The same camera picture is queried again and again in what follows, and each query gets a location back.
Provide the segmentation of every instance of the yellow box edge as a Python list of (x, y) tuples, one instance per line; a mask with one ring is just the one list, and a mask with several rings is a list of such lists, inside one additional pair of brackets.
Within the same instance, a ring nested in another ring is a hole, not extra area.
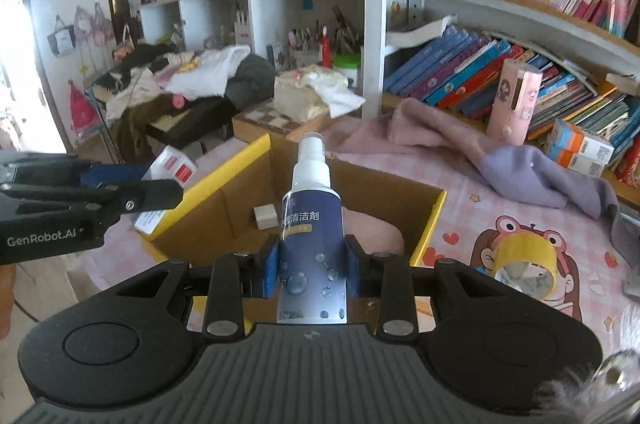
[(213, 192), (220, 190), (222, 186), (269, 151), (271, 151), (271, 136), (265, 133), (209, 173), (209, 175), (203, 177), (197, 185), (185, 191), (180, 205), (164, 214), (154, 232), (151, 235), (140, 233), (141, 236), (146, 241), (153, 242), (187, 213), (202, 204)]
[(431, 242), (431, 237), (433, 236), (433, 232), (436, 229), (436, 225), (438, 224), (438, 220), (440, 218), (440, 214), (442, 213), (442, 208), (444, 207), (444, 201), (447, 199), (447, 191), (442, 190), (440, 195), (438, 195), (438, 199), (436, 203), (433, 205), (431, 209), (431, 215), (429, 216), (429, 220), (427, 221), (427, 225), (424, 228), (424, 232), (420, 237), (420, 241), (418, 245), (415, 247), (414, 253), (411, 255), (409, 259), (409, 265), (412, 267), (417, 267), (422, 261), (422, 257), (424, 256), (427, 247), (429, 246), (429, 242)]

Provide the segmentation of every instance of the spray bottle cap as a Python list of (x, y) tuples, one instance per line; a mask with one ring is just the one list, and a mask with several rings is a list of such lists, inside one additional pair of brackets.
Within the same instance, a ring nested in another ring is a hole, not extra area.
[(329, 167), (324, 160), (324, 138), (314, 131), (300, 137), (298, 163), (293, 168), (293, 189), (331, 187)]

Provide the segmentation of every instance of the blue bottle label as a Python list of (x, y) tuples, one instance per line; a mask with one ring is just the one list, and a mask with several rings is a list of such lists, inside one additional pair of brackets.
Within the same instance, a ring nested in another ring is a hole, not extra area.
[(282, 213), (278, 322), (346, 323), (340, 197), (321, 190), (288, 193)]

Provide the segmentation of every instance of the tape roll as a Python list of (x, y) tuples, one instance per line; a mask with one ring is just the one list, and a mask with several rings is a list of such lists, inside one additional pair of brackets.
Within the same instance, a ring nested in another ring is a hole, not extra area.
[(558, 258), (551, 242), (533, 233), (503, 239), (495, 249), (494, 277), (532, 298), (544, 299), (556, 287)]

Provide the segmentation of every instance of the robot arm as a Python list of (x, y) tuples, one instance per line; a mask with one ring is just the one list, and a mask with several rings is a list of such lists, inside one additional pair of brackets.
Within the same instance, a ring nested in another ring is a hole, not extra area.
[(71, 155), (0, 152), (0, 265), (100, 247), (121, 214), (182, 200), (173, 180), (83, 186), (92, 166)]

